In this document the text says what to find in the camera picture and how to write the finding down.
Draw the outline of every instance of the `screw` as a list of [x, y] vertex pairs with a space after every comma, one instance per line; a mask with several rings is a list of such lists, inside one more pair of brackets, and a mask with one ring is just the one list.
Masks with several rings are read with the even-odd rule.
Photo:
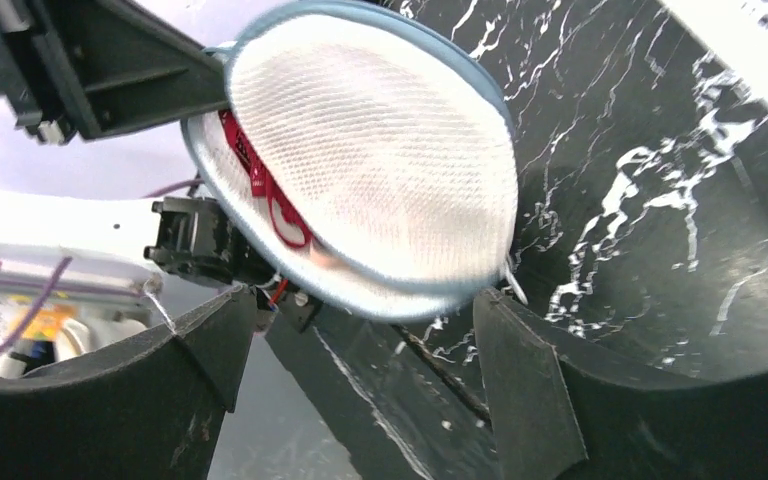
[[304, 292], [296, 292], [294, 297], [296, 300], [296, 305], [299, 307], [304, 307], [305, 305], [307, 305], [307, 302], [309, 300], [307, 294]]

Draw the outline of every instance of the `wire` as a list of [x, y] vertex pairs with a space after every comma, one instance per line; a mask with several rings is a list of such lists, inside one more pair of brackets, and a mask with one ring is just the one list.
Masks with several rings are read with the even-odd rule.
[[[196, 176], [195, 176], [195, 178], [193, 180], [198, 180], [199, 182], [202, 182], [201, 173], [196, 173]], [[197, 185], [193, 185], [189, 189], [187, 189], [187, 196], [188, 197], [194, 197], [196, 192], [198, 191], [198, 187], [201, 186], [202, 183], [199, 183]]]
[[525, 291], [520, 286], [516, 277], [514, 277], [513, 264], [510, 258], [508, 258], [508, 261], [505, 262], [504, 274], [505, 280], [507, 280], [508, 285], [511, 286], [511, 290], [514, 292], [514, 296], [517, 297], [517, 299], [522, 302], [523, 305], [528, 305], [528, 297], [525, 295]]
[[49, 278], [45, 283], [45, 286], [42, 289], [42, 293], [40, 293], [37, 299], [34, 300], [34, 303], [32, 303], [30, 308], [28, 308], [28, 311], [25, 313], [25, 317], [21, 322], [19, 322], [18, 325], [16, 325], [16, 328], [10, 332], [10, 335], [8, 335], [7, 338], [1, 342], [0, 356], [10, 351], [10, 349], [13, 348], [13, 345], [15, 345], [16, 342], [22, 338], [25, 330], [30, 327], [31, 323], [34, 321], [34, 318], [36, 318], [37, 314], [40, 312], [40, 310], [42, 310], [43, 305], [45, 305], [45, 302], [54, 292], [54, 288], [57, 286], [57, 282], [60, 281], [60, 277], [63, 276], [63, 272], [66, 271], [66, 267], [68, 267], [70, 263], [72, 263], [72, 257], [64, 257], [63, 260], [60, 261], [60, 263], [52, 272], [51, 278]]
[[259, 289], [261, 289], [263, 291], [266, 291], [266, 290], [269, 289], [269, 287], [271, 287], [272, 285], [275, 285], [276, 283], [278, 283], [280, 281], [281, 281], [281, 274], [278, 273], [278, 271], [276, 270], [275, 271], [275, 275], [272, 275], [272, 278], [270, 278], [268, 282], [266, 282], [266, 283], [264, 283], [262, 285], [255, 285], [255, 287], [257, 287], [257, 288], [259, 288]]
[[278, 284], [278, 288], [275, 289], [275, 293], [269, 298], [270, 305], [275, 306], [275, 303], [281, 298], [281, 294], [284, 293], [284, 290], [287, 288], [288, 283], [290, 282], [286, 278], [281, 280], [281, 283]]
[[181, 190], [182, 188], [188, 188], [188, 187], [197, 187], [204, 183], [201, 178], [193, 178], [191, 180], [183, 180], [177, 183], [173, 183], [172, 185], [167, 185], [163, 188], [159, 188], [143, 198], [154, 198], [154, 197], [162, 197], [164, 195], [168, 195], [172, 192], [176, 192], [178, 190]]

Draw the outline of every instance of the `black marble surface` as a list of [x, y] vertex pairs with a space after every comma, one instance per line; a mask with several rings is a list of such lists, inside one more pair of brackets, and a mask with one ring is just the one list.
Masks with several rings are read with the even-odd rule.
[[[656, 0], [403, 0], [517, 122], [517, 277], [559, 328], [712, 380], [768, 369], [768, 109]], [[470, 312], [410, 327], [477, 395]]]

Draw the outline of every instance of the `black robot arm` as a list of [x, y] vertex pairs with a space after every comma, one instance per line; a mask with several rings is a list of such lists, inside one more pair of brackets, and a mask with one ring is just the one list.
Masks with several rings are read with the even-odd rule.
[[42, 143], [134, 133], [226, 106], [202, 48], [130, 0], [0, 0], [0, 97]]

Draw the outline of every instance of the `black plastic bracket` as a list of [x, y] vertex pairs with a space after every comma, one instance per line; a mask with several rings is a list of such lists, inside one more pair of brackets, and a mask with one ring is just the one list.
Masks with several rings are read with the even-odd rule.
[[233, 412], [254, 297], [220, 295], [165, 325], [0, 378], [0, 479], [207, 478]]
[[216, 200], [169, 197], [152, 210], [161, 216], [160, 229], [144, 256], [163, 271], [216, 288], [234, 281], [260, 285], [275, 275]]
[[227, 107], [221, 62], [130, 0], [0, 0], [0, 92], [45, 143]]
[[768, 372], [719, 383], [665, 372], [497, 290], [479, 294], [474, 321], [505, 479], [768, 478]]

